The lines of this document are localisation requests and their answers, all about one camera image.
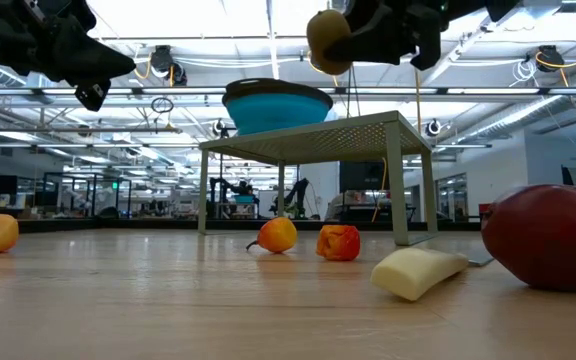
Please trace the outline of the large dark red fruit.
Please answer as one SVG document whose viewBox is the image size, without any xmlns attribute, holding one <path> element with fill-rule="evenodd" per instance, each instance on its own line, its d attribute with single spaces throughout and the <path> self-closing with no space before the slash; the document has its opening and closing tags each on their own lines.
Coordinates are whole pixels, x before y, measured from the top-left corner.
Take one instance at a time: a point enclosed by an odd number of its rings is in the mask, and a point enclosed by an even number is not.
<svg viewBox="0 0 576 360">
<path fill-rule="evenodd" d="M 576 187 L 506 193 L 483 213 L 481 234 L 490 255 L 522 282 L 576 292 Z"/>
</svg>

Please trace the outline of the crumpled red-orange pepper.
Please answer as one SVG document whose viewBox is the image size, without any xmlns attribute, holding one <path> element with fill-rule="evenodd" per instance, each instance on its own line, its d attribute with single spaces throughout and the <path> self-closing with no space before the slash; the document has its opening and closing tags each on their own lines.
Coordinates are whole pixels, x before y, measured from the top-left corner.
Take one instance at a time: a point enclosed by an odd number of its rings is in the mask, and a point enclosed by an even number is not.
<svg viewBox="0 0 576 360">
<path fill-rule="evenodd" d="M 316 253 L 328 261 L 353 261 L 360 253 L 359 230 L 350 225 L 324 225 Z"/>
</svg>

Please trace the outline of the black aluminium rig frame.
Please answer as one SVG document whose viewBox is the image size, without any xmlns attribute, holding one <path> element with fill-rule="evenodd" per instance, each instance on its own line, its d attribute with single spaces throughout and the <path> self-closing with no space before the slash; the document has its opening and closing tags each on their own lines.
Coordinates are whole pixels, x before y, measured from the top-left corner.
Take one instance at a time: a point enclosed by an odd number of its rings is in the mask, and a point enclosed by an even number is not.
<svg viewBox="0 0 576 360">
<path fill-rule="evenodd" d="M 259 230 L 265 220 L 207 220 L 206 229 L 215 231 L 240 231 L 240 230 Z M 56 231 L 76 231 L 92 229 L 181 229 L 197 230 L 198 222 L 190 220 L 173 220 L 173 219 L 51 219 L 51 220 L 19 220 L 19 229 L 21 233 L 42 233 Z M 333 222 L 317 222 L 299 220 L 294 221 L 297 230 L 319 231 L 323 225 L 340 225 Z M 355 226 L 361 231 L 388 231 L 392 230 L 391 223 L 387 222 L 350 222 L 346 225 Z M 470 222 L 440 222 L 438 231 L 474 231 L 479 232 L 480 223 Z M 408 224 L 409 231 L 429 231 L 427 224 L 422 222 L 412 222 Z"/>
</svg>

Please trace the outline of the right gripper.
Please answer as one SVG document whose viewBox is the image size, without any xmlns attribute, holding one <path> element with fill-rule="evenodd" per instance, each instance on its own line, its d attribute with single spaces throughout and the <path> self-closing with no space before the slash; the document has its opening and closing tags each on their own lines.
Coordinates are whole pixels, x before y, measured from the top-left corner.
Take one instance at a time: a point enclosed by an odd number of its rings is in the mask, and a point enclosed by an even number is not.
<svg viewBox="0 0 576 360">
<path fill-rule="evenodd" d="M 451 21 L 484 9 L 498 21 L 518 0 L 353 0 L 343 12 L 350 27 L 324 47 L 324 58 L 334 62 L 399 64 L 411 55 L 419 70 L 433 67 L 441 57 L 441 33 Z"/>
</svg>

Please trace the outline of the blue collapsible bowl grey rim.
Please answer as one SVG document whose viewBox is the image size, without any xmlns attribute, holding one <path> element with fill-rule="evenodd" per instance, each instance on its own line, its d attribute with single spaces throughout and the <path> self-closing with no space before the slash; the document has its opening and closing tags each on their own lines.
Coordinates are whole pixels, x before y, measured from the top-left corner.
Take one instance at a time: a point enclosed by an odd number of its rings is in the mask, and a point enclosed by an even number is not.
<svg viewBox="0 0 576 360">
<path fill-rule="evenodd" d="M 310 86 L 272 78 L 242 79 L 225 86 L 222 104 L 239 135 L 325 121 L 332 98 Z"/>
</svg>

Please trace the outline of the silver ventilation duct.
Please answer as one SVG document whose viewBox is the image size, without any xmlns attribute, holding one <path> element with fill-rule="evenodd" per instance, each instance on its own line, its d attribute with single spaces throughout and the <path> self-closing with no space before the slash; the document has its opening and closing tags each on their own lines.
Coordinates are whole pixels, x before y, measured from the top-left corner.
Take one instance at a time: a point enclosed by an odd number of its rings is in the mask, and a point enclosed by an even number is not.
<svg viewBox="0 0 576 360">
<path fill-rule="evenodd" d="M 548 113 L 554 115 L 555 111 L 563 110 L 573 100 L 576 100 L 576 89 L 568 92 L 560 90 L 554 95 L 539 96 L 537 100 L 529 103 L 512 105 L 485 118 L 464 132 L 454 135 L 446 140 L 446 143 L 462 144 L 478 137 L 488 137 L 506 131 L 512 132 L 517 126 L 537 121 Z"/>
</svg>

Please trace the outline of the green perforated metal stand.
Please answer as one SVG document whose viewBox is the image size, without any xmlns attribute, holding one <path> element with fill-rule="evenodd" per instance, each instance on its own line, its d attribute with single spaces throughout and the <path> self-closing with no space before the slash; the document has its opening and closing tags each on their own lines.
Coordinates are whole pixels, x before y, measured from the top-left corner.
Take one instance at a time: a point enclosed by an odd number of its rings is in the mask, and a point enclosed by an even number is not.
<svg viewBox="0 0 576 360">
<path fill-rule="evenodd" d="M 279 168 L 279 210 L 284 210 L 284 177 L 287 165 L 333 161 L 387 160 L 391 194 L 394 243 L 412 246 L 438 233 L 432 146 L 397 111 L 375 113 L 314 125 L 299 126 L 203 142 L 200 170 L 198 231 L 206 232 L 206 198 L 209 154 L 211 152 L 254 160 Z M 424 210 L 427 234 L 411 238 L 405 210 L 403 157 L 421 156 Z"/>
</svg>

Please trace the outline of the small orange pepper with stem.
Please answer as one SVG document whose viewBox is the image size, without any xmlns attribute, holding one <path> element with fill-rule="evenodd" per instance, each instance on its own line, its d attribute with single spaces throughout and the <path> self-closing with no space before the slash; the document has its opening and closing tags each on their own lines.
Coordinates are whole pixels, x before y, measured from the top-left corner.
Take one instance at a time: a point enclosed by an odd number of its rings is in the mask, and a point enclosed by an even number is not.
<svg viewBox="0 0 576 360">
<path fill-rule="evenodd" d="M 246 250 L 259 246 L 272 253 L 283 253 L 295 246 L 297 238 L 293 222 L 287 217 L 277 217 L 261 227 L 256 240 L 248 244 Z"/>
</svg>

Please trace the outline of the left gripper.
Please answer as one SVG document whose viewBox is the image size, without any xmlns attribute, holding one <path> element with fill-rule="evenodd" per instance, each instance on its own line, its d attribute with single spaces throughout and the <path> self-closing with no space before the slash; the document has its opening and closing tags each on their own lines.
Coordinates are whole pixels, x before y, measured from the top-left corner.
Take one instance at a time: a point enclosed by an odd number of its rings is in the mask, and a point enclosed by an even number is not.
<svg viewBox="0 0 576 360">
<path fill-rule="evenodd" d="M 0 65 L 75 85 L 133 71 L 130 57 L 87 35 L 95 25 L 86 0 L 0 0 Z"/>
</svg>

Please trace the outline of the brown-green kiwi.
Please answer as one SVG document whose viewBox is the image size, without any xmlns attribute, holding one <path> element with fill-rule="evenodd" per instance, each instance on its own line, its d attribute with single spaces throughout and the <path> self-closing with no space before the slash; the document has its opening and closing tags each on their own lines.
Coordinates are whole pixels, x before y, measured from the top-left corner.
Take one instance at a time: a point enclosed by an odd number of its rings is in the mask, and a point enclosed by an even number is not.
<svg viewBox="0 0 576 360">
<path fill-rule="evenodd" d="M 347 38 L 350 34 L 351 29 L 340 12 L 333 9 L 319 11 L 310 19 L 306 28 L 311 65 L 332 76 L 346 72 L 351 67 L 351 62 L 328 60 L 324 53 L 336 41 Z"/>
</svg>

